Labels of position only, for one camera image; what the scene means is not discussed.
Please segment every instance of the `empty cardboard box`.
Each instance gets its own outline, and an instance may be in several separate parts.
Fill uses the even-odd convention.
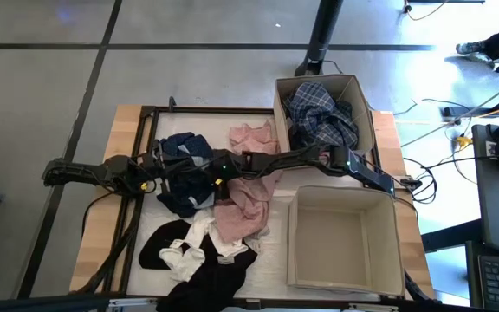
[[[282,109],[282,100],[291,95],[303,82],[321,82],[335,101],[344,100],[352,104],[353,122],[359,129],[359,141],[355,152],[363,155],[374,147],[373,119],[360,84],[354,75],[317,75],[285,78],[276,80],[275,124],[278,143],[281,152],[291,151],[288,127],[288,117]]]
[[[392,197],[359,187],[300,187],[289,207],[288,285],[403,296]]]

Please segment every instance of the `wooden table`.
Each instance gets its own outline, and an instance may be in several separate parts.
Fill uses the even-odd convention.
[[[116,154],[130,155],[132,153],[141,109],[142,106],[134,105],[120,105],[117,107],[104,159]],[[404,176],[405,166],[393,115],[386,112],[373,112],[373,124],[381,167],[391,175]],[[146,125],[142,142],[146,142],[149,132],[149,125]],[[105,190],[98,188],[94,197],[99,197],[105,192]],[[412,201],[411,196],[406,191],[397,190],[396,193],[398,197],[409,202]],[[82,287],[107,257],[117,224],[120,201],[121,197],[111,195],[91,208],[78,258],[76,259],[70,290],[77,290]],[[396,213],[401,256],[405,270],[421,290],[433,298],[431,277],[415,212],[409,206],[396,202]],[[116,291],[119,289],[123,256],[124,252],[115,266],[111,290]]]

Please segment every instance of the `blue plaid shirt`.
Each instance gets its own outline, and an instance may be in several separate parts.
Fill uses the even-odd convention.
[[[359,131],[352,122],[352,105],[336,103],[320,82],[302,83],[282,105],[294,122],[291,140],[296,148],[313,144],[357,147]]]

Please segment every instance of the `black floor line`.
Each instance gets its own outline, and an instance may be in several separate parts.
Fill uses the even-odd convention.
[[[106,32],[107,39],[111,34]],[[306,43],[109,43],[112,50],[307,50]],[[0,43],[5,50],[94,50],[103,43]],[[331,44],[331,51],[432,51],[428,44]]]
[[[330,51],[432,51],[422,44],[331,44]],[[299,43],[111,43],[112,50],[307,50]]]
[[[86,50],[99,49],[100,43],[0,43],[0,49],[9,50]]]
[[[63,158],[65,160],[72,161],[75,156],[76,147],[78,147],[78,141],[81,136],[82,128],[84,128],[87,112],[90,107],[92,98],[94,97],[95,86],[100,76],[103,61],[105,60],[107,45],[111,40],[111,35],[113,33],[114,25],[116,24],[117,17],[119,15],[121,5],[122,0],[115,0],[111,16],[109,17],[109,22],[105,30],[105,35],[103,36],[103,40],[101,41],[100,49],[95,58],[92,73],[90,74],[89,80],[87,82],[86,92],[84,93],[82,103],[80,105],[80,108],[78,109],[78,115],[73,125],[73,131],[68,138],[67,147],[65,148],[65,153],[63,155]],[[51,227],[53,226],[55,216],[57,215],[57,211],[59,209],[63,189],[64,187],[62,185],[59,185],[54,187],[53,190],[49,193],[46,205],[44,207],[42,226],[40,227],[34,249],[32,250],[32,253],[30,255],[20,289],[18,290],[18,299],[29,298],[32,293],[34,283],[36,282],[36,275],[38,273],[38,270],[40,269],[40,264],[42,263],[43,253],[49,241]]]

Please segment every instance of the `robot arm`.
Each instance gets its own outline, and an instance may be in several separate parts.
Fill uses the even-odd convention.
[[[373,189],[394,194],[390,175],[370,170],[360,161],[358,155],[345,146],[308,146],[274,155],[237,155],[219,149],[213,150],[213,158],[203,166],[195,166],[189,156],[173,157],[162,153],[159,147],[139,157],[139,164],[126,155],[117,155],[98,166],[54,159],[48,163],[42,179],[45,185],[80,182],[101,185],[109,191],[123,195],[134,195],[146,192],[148,181],[190,174],[196,170],[205,172],[213,181],[227,182],[236,178],[257,179],[279,169],[314,166],[326,175],[350,175]],[[215,187],[217,199],[228,198],[226,183],[216,183]]]

